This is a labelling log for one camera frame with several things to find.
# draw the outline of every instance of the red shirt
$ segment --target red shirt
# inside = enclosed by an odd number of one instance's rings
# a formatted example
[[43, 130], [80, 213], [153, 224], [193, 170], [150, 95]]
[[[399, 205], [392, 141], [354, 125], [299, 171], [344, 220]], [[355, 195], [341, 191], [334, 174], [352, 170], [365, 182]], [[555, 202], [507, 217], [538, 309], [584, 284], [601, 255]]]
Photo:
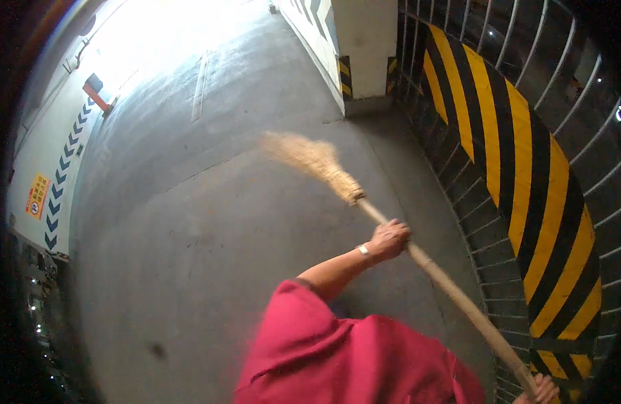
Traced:
[[284, 281], [242, 371], [235, 403], [483, 404], [476, 376], [438, 341], [387, 317], [338, 319]]

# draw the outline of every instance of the black stripe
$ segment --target black stripe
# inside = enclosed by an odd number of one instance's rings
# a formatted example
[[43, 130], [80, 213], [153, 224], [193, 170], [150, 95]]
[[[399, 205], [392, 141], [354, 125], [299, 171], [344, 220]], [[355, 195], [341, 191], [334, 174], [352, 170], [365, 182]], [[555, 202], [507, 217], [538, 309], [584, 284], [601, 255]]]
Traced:
[[540, 238], [544, 209], [547, 205], [547, 195], [549, 193], [550, 133], [546, 126], [542, 124], [540, 118], [532, 111], [530, 111], [530, 132], [532, 134], [533, 156], [530, 175], [530, 198], [528, 199], [528, 213], [526, 214], [524, 234], [521, 237], [521, 245], [517, 254], [517, 262], [519, 263], [522, 279], [526, 276], [530, 262], [533, 260], [537, 240]]
[[540, 357], [540, 354], [534, 349], [530, 351], [530, 360], [533, 362], [535, 369], [537, 369], [537, 373], [541, 373], [544, 376], [551, 374], [551, 371]]
[[474, 83], [474, 77], [472, 76], [472, 70], [470, 69], [466, 51], [463, 49], [463, 44], [450, 36], [448, 36], [448, 41], [450, 42], [454, 61], [459, 70], [459, 76], [461, 77], [461, 83], [463, 85], [463, 94], [465, 94], [466, 104], [468, 105], [468, 117], [472, 132], [472, 147], [474, 149], [474, 165], [479, 168], [481, 175], [485, 178], [486, 140], [484, 138], [483, 120], [481, 118], [481, 106], [479, 105], [477, 88]]
[[542, 307], [544, 307], [544, 304], [549, 300], [549, 296], [551, 292], [553, 292], [557, 280], [564, 270], [568, 255], [571, 253], [571, 248], [573, 248], [573, 243], [578, 234], [584, 206], [585, 204], [578, 182], [573, 176], [569, 176], [564, 211], [557, 232], [557, 238], [553, 245], [553, 251], [547, 268], [540, 280], [540, 284], [537, 286], [530, 303], [528, 303], [528, 315], [531, 321], [534, 321], [537, 315], [540, 314]]
[[499, 163], [501, 166], [499, 173], [499, 211], [509, 226], [515, 191], [515, 134], [512, 125], [512, 110], [504, 76], [487, 63], [486, 72], [492, 89], [499, 131]]
[[582, 380], [582, 375], [569, 355], [565, 355], [564, 353], [555, 353], [554, 355], [569, 380]]
[[310, 12], [313, 14], [316, 27], [318, 31], [320, 31], [320, 35], [323, 36], [324, 39], [326, 39], [326, 34], [324, 34], [324, 29], [322, 29], [322, 24], [320, 23], [320, 19], [317, 16], [317, 11], [320, 9], [320, 1], [321, 0], [310, 0]]
[[339, 46], [338, 46], [338, 33], [335, 30], [335, 18], [333, 16], [333, 4], [329, 7], [329, 12], [326, 13], [326, 27], [329, 29], [329, 35], [331, 36], [331, 41], [333, 42], [333, 47], [335, 48], [335, 53], [339, 54]]
[[434, 65], [434, 70], [436, 71], [436, 78], [438, 78], [440, 92], [443, 95], [445, 113], [448, 116], [448, 125], [453, 125], [458, 130], [459, 125], [457, 125], [457, 108], [454, 104], [454, 97], [452, 97], [450, 81], [448, 81], [448, 74], [445, 71], [443, 59], [438, 52], [438, 47], [434, 42], [434, 37], [431, 35], [431, 32], [428, 34], [427, 49], [429, 57], [432, 60], [432, 65]]
[[308, 15], [308, 10], [306, 10], [306, 2], [304, 0], [300, 0], [300, 1], [301, 1], [301, 7], [304, 9], [304, 14], [306, 14], [306, 19], [308, 20], [308, 23], [313, 25], [313, 22], [311, 21], [311, 17]]
[[[587, 300], [591, 289], [593, 289], [596, 284], [598, 271], [599, 259], [594, 248], [589, 255], [589, 260], [585, 264], [584, 269], [582, 269], [582, 273], [580, 274], [576, 285], [573, 287], [573, 290], [568, 295], [566, 302], [543, 335], [557, 337], [560, 333], [562, 333], [562, 331], [564, 331], [566, 326], [571, 322], [571, 320], [573, 320], [573, 317], [575, 317], [578, 310], [580, 310], [582, 304]], [[590, 340], [593, 341], [595, 337], [596, 335], [593, 335]]]

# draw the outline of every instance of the white wall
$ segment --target white wall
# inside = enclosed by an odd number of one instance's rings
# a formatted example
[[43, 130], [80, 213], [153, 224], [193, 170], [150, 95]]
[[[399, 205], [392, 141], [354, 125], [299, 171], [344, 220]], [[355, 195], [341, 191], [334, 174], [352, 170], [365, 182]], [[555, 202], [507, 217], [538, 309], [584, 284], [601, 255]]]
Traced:
[[[275, 0], [274, 3], [297, 36], [299, 36], [306, 51], [310, 54], [331, 89], [336, 102], [342, 109], [342, 112], [344, 112], [344, 101], [339, 90], [339, 73], [336, 59], [339, 52], [331, 39], [331, 31], [334, 31], [335, 26], [331, 21], [329, 21], [331, 26], [327, 26], [326, 23], [327, 15], [331, 10], [331, 0], [321, 0], [317, 10], [317, 17], [326, 38], [320, 34], [320, 30], [317, 28], [317, 22], [311, 10], [311, 0]], [[306, 18], [304, 6], [310, 16], [310, 22]]]
[[[34, 126], [31, 127], [25, 142], [14, 158], [14, 176], [7, 191], [7, 216], [14, 215], [14, 230], [16, 232], [53, 253], [68, 254], [68, 227], [72, 193], [81, 164], [81, 157], [77, 156], [77, 150], [79, 145], [86, 147], [96, 117], [102, 113], [97, 105], [88, 105], [88, 96], [81, 89], [92, 73], [93, 70], [82, 67], [68, 77], [62, 88], [58, 90], [56, 97], [43, 106], [42, 113]], [[84, 105], [86, 105], [87, 110], [91, 110], [90, 113], [84, 114], [82, 110]], [[79, 124], [79, 114], [81, 114], [82, 120], [86, 119], [86, 122]], [[73, 133], [73, 124], [82, 128], [77, 135]], [[72, 134], [73, 139], [78, 138], [74, 145], [69, 144], [69, 134]], [[69, 151], [74, 150], [70, 157], [65, 156], [64, 145]], [[62, 156], [64, 163], [69, 162], [69, 166], [65, 170], [60, 167], [60, 157]], [[57, 184], [57, 170], [60, 176], [66, 176], [61, 184]], [[56, 199], [52, 190], [48, 191], [41, 220], [34, 218], [25, 211], [32, 181], [37, 173], [47, 177], [51, 183], [55, 184], [57, 190], [63, 190]], [[48, 208], [51, 200], [55, 206], [60, 204], [59, 211], [55, 215], [51, 215], [52, 223], [58, 220], [56, 230], [52, 232], [49, 231], [46, 223], [46, 216], [51, 213]], [[51, 240], [54, 239], [55, 235], [57, 236], [56, 245], [52, 249], [48, 248], [45, 241], [46, 233]]]
[[353, 98], [386, 93], [387, 58], [396, 55], [398, 2], [333, 0], [339, 53], [351, 61]]

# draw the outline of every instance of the gray floor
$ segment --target gray floor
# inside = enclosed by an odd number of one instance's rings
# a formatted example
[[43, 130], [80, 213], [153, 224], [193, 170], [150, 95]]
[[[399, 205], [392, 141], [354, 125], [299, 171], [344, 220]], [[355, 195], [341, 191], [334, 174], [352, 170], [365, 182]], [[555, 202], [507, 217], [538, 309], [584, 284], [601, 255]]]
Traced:
[[[263, 156], [265, 130], [334, 142], [371, 200], [408, 220], [481, 300], [455, 217], [402, 118], [341, 120], [282, 16], [251, 12], [251, 29], [211, 55], [200, 119], [192, 58], [121, 98], [86, 149], [71, 249], [91, 372], [109, 402], [228, 402], [274, 287], [371, 235], [322, 183]], [[407, 257], [363, 274], [342, 299], [355, 316], [390, 315], [443, 341], [492, 402], [490, 350]]]

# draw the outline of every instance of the red sleeve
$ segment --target red sleeve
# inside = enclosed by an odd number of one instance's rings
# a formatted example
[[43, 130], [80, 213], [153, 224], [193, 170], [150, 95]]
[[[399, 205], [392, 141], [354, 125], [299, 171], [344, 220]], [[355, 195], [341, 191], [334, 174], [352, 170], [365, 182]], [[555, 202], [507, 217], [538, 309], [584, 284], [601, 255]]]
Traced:
[[338, 319], [319, 296], [296, 281], [282, 282], [270, 299], [238, 388], [277, 365], [312, 357], [321, 345], [334, 340], [339, 327]]

